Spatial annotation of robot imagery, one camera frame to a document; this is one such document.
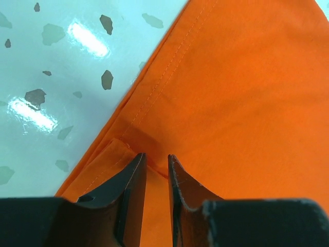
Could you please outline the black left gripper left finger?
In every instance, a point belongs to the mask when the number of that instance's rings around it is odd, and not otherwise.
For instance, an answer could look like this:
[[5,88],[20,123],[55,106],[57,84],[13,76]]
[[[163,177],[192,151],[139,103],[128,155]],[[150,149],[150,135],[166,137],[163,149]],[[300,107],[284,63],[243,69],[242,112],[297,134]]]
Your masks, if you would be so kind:
[[1,246],[139,246],[146,155],[76,202],[62,197],[1,199]]

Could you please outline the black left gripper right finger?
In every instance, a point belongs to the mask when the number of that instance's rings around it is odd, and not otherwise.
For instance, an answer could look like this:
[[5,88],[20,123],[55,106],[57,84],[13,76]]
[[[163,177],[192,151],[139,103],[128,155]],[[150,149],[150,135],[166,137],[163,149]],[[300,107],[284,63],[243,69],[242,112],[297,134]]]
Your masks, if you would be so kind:
[[309,199],[225,200],[168,157],[173,246],[328,246],[328,216]]

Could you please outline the orange t shirt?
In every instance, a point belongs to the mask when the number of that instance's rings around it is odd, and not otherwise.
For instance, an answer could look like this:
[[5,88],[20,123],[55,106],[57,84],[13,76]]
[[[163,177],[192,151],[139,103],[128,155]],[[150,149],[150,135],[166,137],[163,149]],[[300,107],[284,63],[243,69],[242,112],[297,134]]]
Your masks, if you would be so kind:
[[328,20],[315,1],[189,1],[57,195],[148,159],[142,246],[171,246],[168,155],[224,199],[328,210]]

